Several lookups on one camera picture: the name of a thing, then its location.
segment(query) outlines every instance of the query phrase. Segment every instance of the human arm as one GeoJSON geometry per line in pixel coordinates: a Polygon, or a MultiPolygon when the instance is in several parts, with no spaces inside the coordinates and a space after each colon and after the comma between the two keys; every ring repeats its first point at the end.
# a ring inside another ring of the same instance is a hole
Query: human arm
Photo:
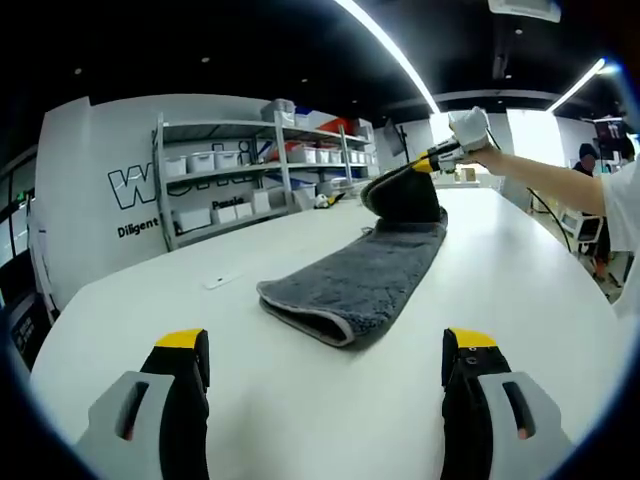
{"type": "Polygon", "coordinates": [[[509,155],[494,147],[472,153],[469,162],[484,165],[494,175],[511,177],[574,210],[605,215],[604,193],[599,178],[509,155]]]}

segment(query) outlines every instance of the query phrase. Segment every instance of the table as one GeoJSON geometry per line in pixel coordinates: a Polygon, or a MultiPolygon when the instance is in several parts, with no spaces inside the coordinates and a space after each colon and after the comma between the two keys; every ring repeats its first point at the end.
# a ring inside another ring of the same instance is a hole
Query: table
{"type": "Polygon", "coordinates": [[[341,248],[373,226],[358,201],[213,238],[84,287],[31,376],[65,439],[165,333],[209,331],[207,459],[215,479],[439,478],[443,329],[492,335],[513,370],[556,401],[575,442],[601,415],[630,335],[582,266],[490,189],[438,192],[447,237],[387,335],[337,350],[266,314],[255,285],[341,248]],[[220,286],[215,287],[217,279],[220,286]]]}

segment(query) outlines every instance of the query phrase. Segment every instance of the chair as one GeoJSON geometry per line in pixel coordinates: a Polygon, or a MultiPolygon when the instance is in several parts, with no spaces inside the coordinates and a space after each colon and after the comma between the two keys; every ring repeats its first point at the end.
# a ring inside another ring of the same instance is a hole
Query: chair
{"type": "Polygon", "coordinates": [[[565,208],[560,215],[562,229],[578,244],[579,254],[582,253],[582,246],[598,243],[603,223],[603,217],[576,212],[568,208],[565,208]]]}

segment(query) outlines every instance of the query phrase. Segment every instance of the black ceiling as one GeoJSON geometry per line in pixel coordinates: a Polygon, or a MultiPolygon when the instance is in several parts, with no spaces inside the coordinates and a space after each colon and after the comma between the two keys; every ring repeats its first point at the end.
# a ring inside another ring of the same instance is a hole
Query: black ceiling
{"type": "MultiPolygon", "coordinates": [[[[544,108],[552,102],[500,91],[563,93],[600,56],[620,54],[606,25],[599,25],[607,15],[591,8],[602,2],[563,3],[562,21],[553,24],[494,15],[487,0],[358,1],[436,98],[469,90],[495,93],[438,102],[443,111],[474,104],[494,111],[544,108]]],[[[5,28],[4,44],[19,48],[9,49],[3,60],[8,83],[0,95],[0,163],[37,142],[46,111],[82,96],[95,104],[216,93],[289,98],[374,122],[383,116],[396,121],[428,116],[395,60],[333,0],[183,1],[164,8],[141,5],[140,13],[128,8],[126,15],[114,6],[85,14],[41,12],[37,20],[17,21],[28,26],[18,33],[5,28]],[[202,63],[203,57],[211,61],[202,63]]],[[[592,81],[578,97],[582,107],[568,105],[558,113],[618,113],[605,78],[592,81]]]]}

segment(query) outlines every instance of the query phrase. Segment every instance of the black cap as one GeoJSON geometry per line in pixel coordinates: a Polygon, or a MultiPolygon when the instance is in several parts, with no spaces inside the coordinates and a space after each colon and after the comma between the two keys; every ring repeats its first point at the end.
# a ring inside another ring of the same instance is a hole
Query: black cap
{"type": "Polygon", "coordinates": [[[583,143],[580,145],[580,159],[582,160],[587,155],[592,155],[593,158],[598,158],[598,152],[590,143],[583,143]]]}

